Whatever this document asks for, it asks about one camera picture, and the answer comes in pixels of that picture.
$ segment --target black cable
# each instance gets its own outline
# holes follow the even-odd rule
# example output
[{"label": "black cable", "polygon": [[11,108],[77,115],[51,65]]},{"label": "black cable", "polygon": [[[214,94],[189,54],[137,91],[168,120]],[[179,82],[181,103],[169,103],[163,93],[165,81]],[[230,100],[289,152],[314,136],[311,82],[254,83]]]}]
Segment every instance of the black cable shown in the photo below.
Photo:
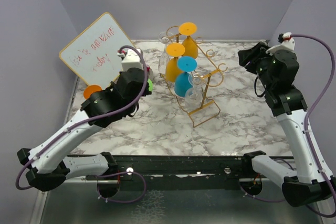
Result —
[{"label": "black cable", "polygon": [[258,81],[258,76],[256,77],[256,79],[254,81],[254,93],[256,94],[257,97],[263,97],[265,95],[266,91],[264,91],[262,94],[257,93],[257,81]]}]

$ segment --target cable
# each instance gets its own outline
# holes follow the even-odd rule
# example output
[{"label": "cable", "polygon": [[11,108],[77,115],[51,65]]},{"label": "cable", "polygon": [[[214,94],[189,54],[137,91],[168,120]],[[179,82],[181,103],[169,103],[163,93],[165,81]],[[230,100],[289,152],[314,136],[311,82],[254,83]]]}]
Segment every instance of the cable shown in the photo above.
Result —
[{"label": "cable", "polygon": [[[294,168],[291,166],[291,164],[284,160],[283,158],[277,158],[277,159],[273,159],[274,161],[282,161],[284,163],[286,163],[292,170],[294,170]],[[281,203],[281,202],[284,202],[286,201],[285,199],[265,199],[265,198],[261,198],[261,197],[258,197],[258,196],[255,196],[255,195],[251,195],[249,193],[247,193],[242,186],[240,186],[240,189],[245,193],[244,196],[248,196],[252,199],[256,199],[256,200],[259,200],[259,201],[262,201],[262,202],[267,202],[267,203]]]},{"label": "cable", "polygon": [[257,97],[263,97],[266,93],[266,90],[262,93],[262,94],[258,94],[257,93],[257,81],[258,81],[258,76],[256,77],[256,79],[254,80],[254,94],[256,94]]},{"label": "cable", "polygon": [[129,203],[134,203],[140,199],[143,198],[143,196],[146,194],[146,190],[147,190],[147,184],[146,184],[146,180],[145,178],[140,174],[140,173],[137,173],[137,172],[121,172],[121,173],[114,173],[114,174],[109,174],[109,175],[102,175],[102,176],[97,176],[97,178],[108,178],[108,177],[113,177],[113,176],[118,176],[118,175],[122,175],[122,174],[129,174],[129,173],[132,173],[132,174],[136,174],[138,175],[142,182],[143,182],[143,191],[141,193],[141,195],[135,199],[132,199],[132,200],[117,200],[117,199],[109,199],[109,198],[104,198],[100,195],[100,192],[99,192],[99,187],[97,185],[97,193],[99,195],[98,199],[102,198],[106,201],[110,201],[110,202],[114,202],[114,203],[122,203],[122,204],[129,204]]},{"label": "cable", "polygon": [[[327,175],[325,174],[325,172],[323,172],[323,167],[322,167],[322,164],[319,160],[319,157],[316,153],[316,150],[315,150],[315,147],[314,147],[314,144],[311,140],[311,136],[310,136],[310,133],[309,133],[309,130],[308,130],[308,119],[309,119],[309,116],[310,114],[313,112],[313,110],[315,109],[316,105],[320,102],[321,98],[324,96],[325,92],[327,91],[327,89],[329,88],[330,86],[330,83],[334,77],[334,73],[335,73],[335,56],[331,50],[331,48],[321,39],[319,38],[316,38],[316,37],[313,37],[313,36],[309,36],[309,35],[303,35],[303,34],[292,34],[292,37],[301,37],[301,38],[308,38],[308,39],[312,39],[312,40],[315,40],[317,42],[319,42],[320,44],[322,44],[326,49],[327,51],[329,52],[330,54],[330,58],[331,58],[331,72],[330,72],[330,76],[329,76],[329,79],[327,81],[327,84],[324,86],[322,92],[320,93],[320,95],[317,97],[317,99],[314,101],[313,105],[311,106],[310,109],[308,109],[307,111],[307,114],[306,116],[304,117],[304,130],[306,131],[306,136],[307,136],[307,140],[308,140],[308,144],[309,144],[309,147],[311,149],[311,152],[314,156],[314,159],[315,159],[315,162],[317,164],[317,167],[318,169],[321,171],[321,175],[322,177],[324,178],[324,180],[327,182],[327,185],[329,186],[330,188],[330,191],[331,191],[331,194],[332,194],[332,197],[334,199],[334,203],[335,203],[335,208],[336,208],[336,192],[335,190],[333,189],[333,186],[332,184],[330,183],[329,181],[329,178],[327,177]],[[315,214],[319,215],[319,216],[322,216],[322,217],[326,217],[326,218],[333,218],[333,217],[336,217],[336,209],[335,209],[335,212],[333,214],[330,214],[330,215],[327,215],[327,214],[322,214],[318,211],[316,211],[315,209],[311,208],[310,206],[307,206],[311,211],[313,211]]]},{"label": "cable", "polygon": [[52,141],[50,141],[50,143],[47,144],[40,152],[36,153],[36,155],[31,160],[29,160],[22,167],[22,169],[18,173],[18,175],[16,177],[16,180],[15,180],[15,186],[16,186],[17,189],[19,189],[19,190],[27,190],[27,189],[32,188],[32,186],[26,186],[26,187],[21,187],[20,186],[19,182],[20,182],[20,178],[21,178],[23,172],[32,164],[32,162],[34,162],[36,159],[38,159],[46,150],[48,150],[53,144],[55,144],[61,137],[63,137],[64,135],[68,134],[68,132],[70,132],[71,130],[75,129],[76,127],[81,126],[81,125],[83,125],[85,123],[88,123],[88,122],[91,122],[91,121],[95,121],[95,120],[98,120],[98,119],[102,119],[102,118],[106,118],[108,116],[116,115],[116,114],[118,114],[120,112],[123,112],[124,110],[130,108],[131,106],[133,106],[134,104],[136,104],[139,101],[141,95],[143,94],[143,92],[144,92],[144,90],[145,90],[145,88],[147,86],[148,74],[147,74],[146,62],[143,59],[143,53],[142,52],[140,53],[134,47],[131,47],[131,46],[122,46],[119,50],[123,50],[125,48],[128,48],[128,49],[131,49],[131,50],[135,51],[138,54],[138,56],[140,57],[140,61],[141,61],[142,65],[143,65],[144,81],[143,81],[143,85],[142,85],[142,88],[141,88],[138,96],[132,102],[130,102],[129,104],[127,104],[126,106],[124,106],[124,107],[122,107],[122,108],[120,108],[118,110],[115,110],[115,111],[112,111],[112,112],[109,112],[109,113],[106,113],[106,114],[103,114],[103,115],[97,115],[97,116],[94,116],[92,118],[85,119],[83,121],[80,121],[80,122],[75,123],[72,126],[70,126],[68,128],[67,132],[61,132]]}]

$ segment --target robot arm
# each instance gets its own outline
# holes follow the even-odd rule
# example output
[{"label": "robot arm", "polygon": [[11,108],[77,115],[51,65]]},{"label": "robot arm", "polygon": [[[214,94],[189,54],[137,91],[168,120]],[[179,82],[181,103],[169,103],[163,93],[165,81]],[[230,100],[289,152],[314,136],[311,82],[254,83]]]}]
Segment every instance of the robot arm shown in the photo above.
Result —
[{"label": "robot arm", "polygon": [[[283,167],[264,152],[244,155],[244,167],[249,172],[263,174],[277,184],[286,201],[302,206],[331,196],[330,189],[318,169],[309,146],[304,125],[307,105],[302,93],[292,84],[299,69],[293,53],[295,42],[291,33],[279,36],[280,45],[268,47],[258,43],[252,49],[238,52],[239,64],[256,74],[265,88],[265,100],[280,123],[293,153],[296,171]],[[308,122],[308,130],[322,163],[323,171],[335,187],[336,179],[324,162]]]},{"label": "robot arm", "polygon": [[[120,72],[116,83],[111,83],[105,90],[93,93],[75,115],[60,128],[53,136],[41,145],[29,149],[21,149],[17,155],[20,162],[29,165],[26,173],[28,183],[41,190],[52,190],[61,185],[66,179],[85,176],[103,175],[116,172],[117,164],[110,153],[101,153],[91,157],[67,157],[70,152],[91,135],[99,132],[112,122],[123,117],[132,116],[139,104],[135,103],[128,109],[112,116],[104,116],[132,102],[141,92],[145,78],[143,64],[135,51],[129,50],[121,57],[123,72]],[[146,84],[142,96],[151,94],[149,84]],[[70,127],[79,124],[73,130]],[[53,143],[62,133],[63,136]],[[38,158],[37,154],[50,145]]]}]

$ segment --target gold metal rack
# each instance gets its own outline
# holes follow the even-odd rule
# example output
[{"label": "gold metal rack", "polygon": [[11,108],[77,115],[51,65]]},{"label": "gold metal rack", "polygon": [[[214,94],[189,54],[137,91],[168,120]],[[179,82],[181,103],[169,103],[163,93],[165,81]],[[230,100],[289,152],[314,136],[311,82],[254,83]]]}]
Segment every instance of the gold metal rack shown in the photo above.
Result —
[{"label": "gold metal rack", "polygon": [[[170,31],[172,28],[174,28],[174,27],[179,28],[179,26],[172,26],[172,27],[168,28],[168,30],[167,30],[166,32],[169,32],[169,31]],[[178,42],[179,42],[179,38],[180,38],[181,35],[182,35],[182,34],[177,33],[177,34],[175,34],[174,36],[169,37],[169,39],[172,40],[172,39],[175,38],[175,39],[176,39],[176,42],[178,43]],[[181,110],[183,110],[183,111],[189,116],[189,118],[190,118],[191,121],[193,122],[193,127],[195,128],[195,127],[197,127],[197,126],[199,126],[199,125],[201,125],[201,124],[203,124],[203,123],[209,121],[210,119],[215,118],[216,116],[219,115],[219,113],[220,113],[220,107],[218,106],[218,104],[215,102],[214,99],[208,98],[208,97],[206,96],[206,94],[207,94],[207,92],[208,92],[208,88],[209,88],[209,87],[217,87],[217,86],[219,86],[219,85],[221,85],[221,84],[223,83],[223,81],[224,81],[224,75],[223,75],[223,72],[225,72],[225,71],[227,70],[227,67],[226,67],[225,69],[221,69],[221,66],[225,65],[225,63],[221,63],[221,64],[219,64],[219,65],[217,66],[217,65],[211,60],[211,58],[213,58],[213,57],[215,56],[215,53],[213,52],[212,49],[209,49],[209,50],[206,51],[206,52],[204,52],[204,51],[202,50],[202,48],[199,46],[200,44],[203,43],[203,40],[202,40],[201,37],[197,37],[196,39],[193,39],[193,38],[191,37],[191,39],[192,39],[193,43],[196,44],[196,46],[198,47],[198,49],[202,52],[202,54],[208,59],[208,61],[209,61],[209,62],[214,66],[214,68],[215,68],[215,70],[209,72],[208,74],[206,74],[206,75],[204,75],[204,76],[202,76],[201,74],[199,74],[196,70],[193,71],[193,72],[195,72],[198,76],[201,77],[201,81],[205,84],[205,89],[203,90],[203,88],[202,88],[203,98],[202,98],[201,106],[198,107],[197,109],[193,110],[193,111],[188,111],[188,110],[186,110],[185,108],[183,108],[183,106],[182,106],[182,104],[181,104],[181,101],[180,101],[179,97],[178,97],[177,95],[175,95],[175,94],[172,92],[172,90],[171,90],[171,84],[170,84],[168,81],[166,81],[165,76],[164,76],[163,74],[161,75],[161,77],[163,77],[163,78],[165,79],[165,82],[166,82],[166,84],[167,84],[167,87],[168,87],[170,93],[176,98],[177,103],[178,103],[179,107],[181,108]],[[219,74],[221,75],[221,81],[220,81],[219,83],[217,83],[217,84],[210,84],[211,77],[212,77],[213,75],[217,74],[217,73],[219,73]],[[209,117],[209,118],[207,118],[207,119],[205,119],[205,120],[203,120],[203,121],[201,121],[200,123],[198,123],[198,124],[195,125],[195,120],[193,119],[192,115],[195,114],[196,112],[202,110],[202,109],[205,109],[205,108],[209,107],[209,106],[212,105],[212,104],[214,104],[214,105],[218,108],[218,112],[217,112],[216,114],[212,115],[211,117]]]}]

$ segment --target marble table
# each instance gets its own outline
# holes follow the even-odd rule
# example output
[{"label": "marble table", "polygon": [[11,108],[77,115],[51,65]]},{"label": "marble table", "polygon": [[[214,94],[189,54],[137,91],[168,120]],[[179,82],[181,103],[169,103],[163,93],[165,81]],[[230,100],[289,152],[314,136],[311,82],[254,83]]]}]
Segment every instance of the marble table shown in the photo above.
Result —
[{"label": "marble table", "polygon": [[[226,63],[224,82],[209,88],[208,95],[221,108],[220,114],[193,128],[158,73],[159,55],[164,45],[157,41],[135,41],[154,71],[153,94],[141,98],[140,109],[133,118],[109,125],[79,145],[72,154],[97,154],[103,151],[114,155],[243,155],[262,150],[268,155],[291,155],[280,125],[272,117],[264,98],[254,94],[255,75],[238,64],[237,52],[257,42],[205,42],[201,48],[213,49],[216,64]],[[198,70],[206,73],[214,68],[199,55]],[[219,80],[219,74],[213,81]],[[79,81],[71,116],[83,103],[86,85]]]}]

